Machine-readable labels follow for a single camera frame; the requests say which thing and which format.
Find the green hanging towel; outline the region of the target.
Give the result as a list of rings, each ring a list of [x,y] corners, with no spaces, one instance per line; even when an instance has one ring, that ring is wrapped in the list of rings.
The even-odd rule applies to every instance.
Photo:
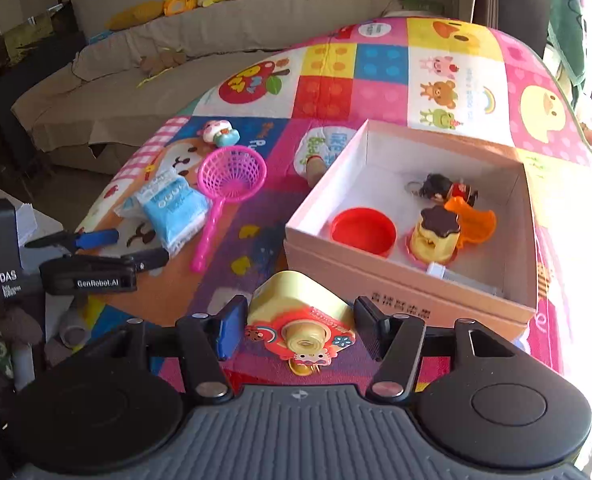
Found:
[[[583,3],[584,0],[551,0],[548,23],[548,41],[558,52],[569,79],[573,106],[586,81],[587,24],[582,14]]]

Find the yellow plush cushion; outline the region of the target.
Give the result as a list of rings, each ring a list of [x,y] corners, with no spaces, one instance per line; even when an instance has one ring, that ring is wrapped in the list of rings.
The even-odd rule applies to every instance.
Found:
[[[115,14],[107,21],[105,28],[111,32],[118,32],[156,20],[162,14],[164,4],[161,1],[147,1]]]

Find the pink cardboard box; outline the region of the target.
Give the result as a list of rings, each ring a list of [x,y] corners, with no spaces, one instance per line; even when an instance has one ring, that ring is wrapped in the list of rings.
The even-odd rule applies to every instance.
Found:
[[[287,222],[288,266],[339,297],[505,338],[538,302],[525,167],[446,134],[365,122]]]

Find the pink plastic toy net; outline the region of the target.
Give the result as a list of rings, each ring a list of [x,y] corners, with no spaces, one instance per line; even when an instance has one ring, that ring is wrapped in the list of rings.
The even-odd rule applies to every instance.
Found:
[[[202,273],[206,269],[224,205],[245,202],[255,196],[264,186],[267,174],[261,154],[245,146],[217,148],[203,160],[197,173],[198,190],[211,201],[211,206],[191,263],[193,272]]]

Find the orange plastic toy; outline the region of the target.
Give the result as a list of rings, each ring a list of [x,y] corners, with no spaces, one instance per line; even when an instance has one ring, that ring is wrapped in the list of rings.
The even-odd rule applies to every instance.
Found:
[[[460,196],[447,200],[444,208],[456,214],[461,228],[457,248],[462,249],[467,244],[480,245],[494,236],[497,217],[493,210],[475,209]]]

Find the blue white wipes packet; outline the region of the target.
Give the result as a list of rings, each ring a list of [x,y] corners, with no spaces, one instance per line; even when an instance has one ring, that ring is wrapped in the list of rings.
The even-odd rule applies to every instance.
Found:
[[[167,169],[127,197],[114,213],[150,222],[171,257],[205,225],[211,201],[174,169]]]

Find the yellow toy camera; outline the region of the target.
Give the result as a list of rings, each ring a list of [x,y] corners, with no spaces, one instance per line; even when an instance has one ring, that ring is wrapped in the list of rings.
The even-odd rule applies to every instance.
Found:
[[[255,290],[245,335],[299,377],[331,365],[357,341],[352,307],[309,276],[291,270],[274,274]]]

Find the beige sofa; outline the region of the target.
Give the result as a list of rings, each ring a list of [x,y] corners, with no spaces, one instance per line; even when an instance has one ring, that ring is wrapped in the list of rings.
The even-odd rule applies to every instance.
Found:
[[[12,113],[52,164],[116,174],[168,118],[237,70],[397,11],[442,9],[421,0],[226,0],[155,18],[88,44]]]

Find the brown plush toy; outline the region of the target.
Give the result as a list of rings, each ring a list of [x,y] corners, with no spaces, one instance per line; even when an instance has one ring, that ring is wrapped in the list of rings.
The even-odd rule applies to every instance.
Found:
[[[188,60],[183,51],[164,49],[154,55],[141,58],[140,69],[147,77],[156,77],[165,70],[172,70]]]

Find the pink pig toy figure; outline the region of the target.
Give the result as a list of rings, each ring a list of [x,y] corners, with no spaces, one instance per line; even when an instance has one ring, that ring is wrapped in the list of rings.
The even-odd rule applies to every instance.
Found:
[[[228,148],[240,142],[240,133],[225,119],[205,122],[198,136],[207,144],[216,148]]]

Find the colourful cartoon play mat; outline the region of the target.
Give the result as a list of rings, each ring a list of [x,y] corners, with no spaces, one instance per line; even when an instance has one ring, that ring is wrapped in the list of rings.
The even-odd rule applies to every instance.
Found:
[[[229,70],[136,151],[80,228],[116,229],[110,255],[154,247],[154,229],[118,207],[168,170],[194,180],[213,120],[264,158],[264,186],[224,208],[202,272],[189,242],[134,292],[97,296],[97,307],[169,325],[295,269],[430,325],[477,318],[592,385],[592,149],[520,40],[440,18],[384,18]],[[462,182],[497,217],[490,240],[449,262],[468,285],[432,278],[409,252],[428,207],[413,188],[430,174]]]

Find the dark haired keychain doll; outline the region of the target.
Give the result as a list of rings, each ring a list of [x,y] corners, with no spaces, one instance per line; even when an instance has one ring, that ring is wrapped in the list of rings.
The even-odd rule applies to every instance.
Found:
[[[414,196],[432,200],[438,204],[447,203],[452,198],[460,197],[473,207],[478,199],[478,192],[462,180],[453,181],[443,174],[428,174],[422,181],[411,181],[404,187]]]

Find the yellow pudding toy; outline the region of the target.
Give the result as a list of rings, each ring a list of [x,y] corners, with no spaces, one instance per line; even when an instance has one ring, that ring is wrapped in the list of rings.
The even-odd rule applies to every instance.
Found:
[[[446,264],[456,255],[460,231],[456,214],[444,206],[424,208],[409,235],[409,252],[425,264]]]

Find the red plastic lid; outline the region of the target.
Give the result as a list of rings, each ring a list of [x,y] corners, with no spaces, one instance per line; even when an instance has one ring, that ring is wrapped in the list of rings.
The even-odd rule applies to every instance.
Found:
[[[330,237],[334,242],[387,258],[398,238],[392,219],[381,211],[356,207],[336,214],[331,222]]]

